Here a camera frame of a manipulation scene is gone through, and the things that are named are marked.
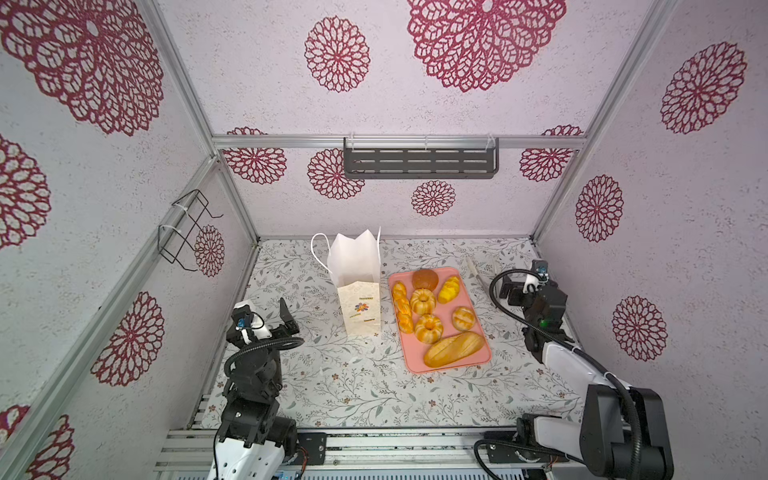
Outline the yellow fake bread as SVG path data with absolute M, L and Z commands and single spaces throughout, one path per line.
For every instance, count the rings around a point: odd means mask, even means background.
M 457 307 L 452 313 L 452 324 L 460 332 L 471 331 L 477 323 L 474 310 L 469 307 Z

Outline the metal tongs white tips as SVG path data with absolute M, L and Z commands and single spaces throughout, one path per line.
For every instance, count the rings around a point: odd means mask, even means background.
M 466 265 L 467 268 L 471 274 L 471 276 L 476 280 L 478 285 L 482 288 L 482 291 L 485 295 L 488 295 L 489 293 L 489 284 L 488 282 L 482 277 L 480 274 L 474 260 L 471 257 L 466 258 Z

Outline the white paper bag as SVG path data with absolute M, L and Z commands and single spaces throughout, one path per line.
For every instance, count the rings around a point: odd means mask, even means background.
M 365 230 L 354 238 L 339 233 L 330 242 L 318 232 L 310 240 L 313 258 L 328 272 L 336 290 L 350 337 L 381 332 L 380 233 Z

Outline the long orange fake baguette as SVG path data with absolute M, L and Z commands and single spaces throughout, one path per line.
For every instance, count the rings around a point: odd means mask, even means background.
M 464 332 L 439 340 L 423 357 L 429 368 L 441 368 L 469 357 L 485 346 L 484 338 L 474 332 Z

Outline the yellow croissant bread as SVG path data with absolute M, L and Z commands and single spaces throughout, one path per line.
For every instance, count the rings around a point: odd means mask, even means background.
M 460 291 L 461 280 L 456 275 L 450 276 L 444 281 L 437 300 L 440 304 L 448 304 L 458 297 Z

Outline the orange fake bread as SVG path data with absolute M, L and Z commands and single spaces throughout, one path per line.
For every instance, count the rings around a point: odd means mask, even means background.
M 392 298 L 399 330 L 405 334 L 412 334 L 414 332 L 412 311 L 407 297 L 407 289 L 402 282 L 397 281 L 393 284 Z

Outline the round brown bun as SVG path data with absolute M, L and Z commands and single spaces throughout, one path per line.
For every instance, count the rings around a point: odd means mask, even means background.
M 435 270 L 420 269 L 413 273 L 411 283 L 415 290 L 434 292 L 439 284 L 439 276 Z

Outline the ring shaped fake bread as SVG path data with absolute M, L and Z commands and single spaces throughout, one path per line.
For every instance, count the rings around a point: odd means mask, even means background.
M 426 288 L 415 290 L 410 298 L 410 309 L 416 315 L 432 314 L 436 304 L 433 291 Z

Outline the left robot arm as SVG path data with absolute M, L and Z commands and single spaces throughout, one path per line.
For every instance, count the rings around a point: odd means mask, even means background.
M 269 327 L 252 301 L 234 306 L 225 339 L 237 351 L 223 366 L 226 405 L 213 436 L 210 479 L 282 479 L 280 470 L 289 465 L 300 467 L 292 477 L 302 479 L 308 466 L 325 461 L 327 435 L 301 434 L 295 420 L 279 414 L 280 353 L 304 343 L 284 299 L 279 318 Z

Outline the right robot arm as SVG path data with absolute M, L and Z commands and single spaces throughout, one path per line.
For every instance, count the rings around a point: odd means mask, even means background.
M 672 478 L 674 461 L 661 397 L 626 384 L 575 343 L 562 327 L 567 296 L 556 283 L 533 271 L 526 273 L 533 283 L 512 282 L 513 273 L 506 270 L 491 280 L 491 302 L 522 324 L 527 350 L 571 385 L 584 408 L 578 422 L 525 414 L 513 437 L 495 434 L 476 444 L 575 461 L 605 479 Z

